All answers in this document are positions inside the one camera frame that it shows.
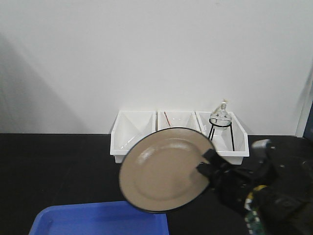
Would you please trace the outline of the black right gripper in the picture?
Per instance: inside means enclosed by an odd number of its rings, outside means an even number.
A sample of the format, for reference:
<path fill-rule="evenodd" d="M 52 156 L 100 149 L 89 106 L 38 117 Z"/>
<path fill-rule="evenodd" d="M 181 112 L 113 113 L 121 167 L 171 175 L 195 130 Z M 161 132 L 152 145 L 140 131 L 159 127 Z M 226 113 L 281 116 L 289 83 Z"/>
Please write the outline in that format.
<path fill-rule="evenodd" d="M 229 164 L 214 149 L 202 155 L 210 164 L 200 163 L 196 169 L 210 179 L 219 201 L 239 215 L 246 215 L 245 201 L 253 186 L 253 171 Z"/>

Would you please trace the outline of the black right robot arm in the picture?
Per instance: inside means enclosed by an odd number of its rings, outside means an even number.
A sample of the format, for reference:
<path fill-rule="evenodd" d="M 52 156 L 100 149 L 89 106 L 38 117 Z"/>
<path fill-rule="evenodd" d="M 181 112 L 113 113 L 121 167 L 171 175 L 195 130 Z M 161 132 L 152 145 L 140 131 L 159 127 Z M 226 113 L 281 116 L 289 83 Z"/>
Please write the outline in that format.
<path fill-rule="evenodd" d="M 200 163 L 197 171 L 208 178 L 222 204 L 245 218 L 252 235 L 311 235 L 313 200 L 292 197 L 271 187 L 276 170 L 270 147 L 266 143 L 255 150 L 260 153 L 261 165 L 253 172 L 235 168 L 213 149 L 204 153 L 208 163 Z"/>

